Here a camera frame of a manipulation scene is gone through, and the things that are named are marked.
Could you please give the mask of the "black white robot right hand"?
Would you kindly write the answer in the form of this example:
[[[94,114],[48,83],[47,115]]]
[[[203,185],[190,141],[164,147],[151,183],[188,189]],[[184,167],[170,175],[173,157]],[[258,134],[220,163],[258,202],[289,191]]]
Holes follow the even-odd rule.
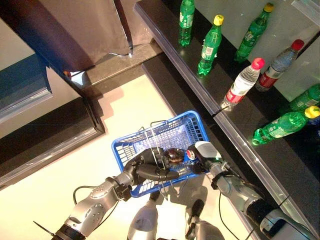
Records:
[[[186,151],[187,161],[195,174],[210,172],[213,176],[224,172],[222,156],[209,141],[197,141]]]

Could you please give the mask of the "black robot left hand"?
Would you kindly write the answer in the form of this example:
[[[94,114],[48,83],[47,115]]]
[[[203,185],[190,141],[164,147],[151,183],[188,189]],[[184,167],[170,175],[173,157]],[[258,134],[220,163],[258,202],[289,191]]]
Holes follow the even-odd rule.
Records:
[[[169,170],[169,160],[163,148],[151,147],[137,153],[124,166],[123,172],[131,177],[131,185],[145,180],[169,181],[179,178],[177,171]]]

